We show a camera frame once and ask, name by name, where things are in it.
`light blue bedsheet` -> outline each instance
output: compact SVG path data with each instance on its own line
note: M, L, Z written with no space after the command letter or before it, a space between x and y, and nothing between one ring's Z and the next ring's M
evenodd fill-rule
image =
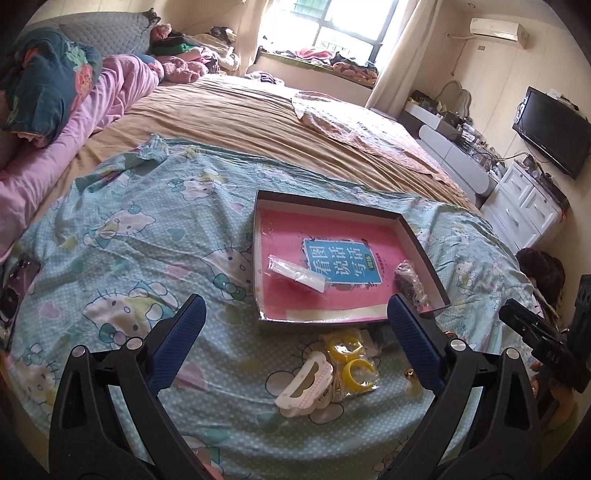
M532 285L473 213L155 135L77 179L15 249L15 257L29 252L43 263L22 303L8 362L17 394L43 432L72 347L118 348L195 292L207 304L207 323L180 378L160 398L189 445L208 453L226 478L374 479L400 451L432 399L410 393L401 351L379 359L381 387L367 395L295 419L274 405L318 338L258 332L251 284L257 189L402 213L451 298L440 327L480 351L514 345L526 353L497 311L509 298L532 307ZM120 395L115 402L125 412ZM474 409L473 398L467 411ZM466 432L463 422L457 438Z

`drawer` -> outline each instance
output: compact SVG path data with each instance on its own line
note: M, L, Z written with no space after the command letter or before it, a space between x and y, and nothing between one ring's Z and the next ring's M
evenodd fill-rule
M540 236L539 231L521 214L519 208L511 203L503 189L495 189L486 205L492 209L499 223L519 248L534 245Z
M509 234L503 228L499 219L493 213L492 209L490 207L487 207L486 205L484 205L481 208L480 212L481 212L482 216L484 217L484 219L488 223L491 224L492 230L494 231L497 238L501 242L503 242L509 248L509 250L511 250L513 255L515 255L519 251L519 248L517 248L517 245L515 244L515 242L510 239Z
M506 190L510 199L515 199L514 203L517 205L521 205L534 188L527 177L514 166L502 178L500 185Z
M554 206L537 189L533 189L520 207L540 232L547 230L560 215Z

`blue label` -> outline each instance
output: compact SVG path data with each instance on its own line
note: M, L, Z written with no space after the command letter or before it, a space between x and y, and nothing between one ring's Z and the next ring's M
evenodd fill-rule
M308 268L330 278L331 283L382 283L372 251L357 242L304 240Z

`yellow ring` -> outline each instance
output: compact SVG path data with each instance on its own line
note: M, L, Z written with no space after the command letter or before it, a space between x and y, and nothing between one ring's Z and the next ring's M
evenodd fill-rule
M355 350L349 353L339 352L337 349L337 345L340 343L349 343L355 346ZM359 339L353 335L343 335L337 336L328 341L328 351L329 355L333 360L341 363L347 363L355 358L359 358L359 356L363 353L363 344L359 341Z
M363 360L362 358L356 358L355 360L351 360L348 364L345 365L342 372L343 382L347 385L347 388L355 393L367 392L374 387L373 383L369 383L368 385L361 385L357 383L351 375L351 368L353 367L362 367L365 368L373 373L376 373L377 370L373 366L373 364L369 363L367 360Z

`window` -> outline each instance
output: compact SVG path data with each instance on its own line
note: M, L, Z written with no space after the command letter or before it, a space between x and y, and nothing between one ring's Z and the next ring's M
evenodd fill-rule
M278 0L263 33L276 50L315 46L375 62L398 0Z

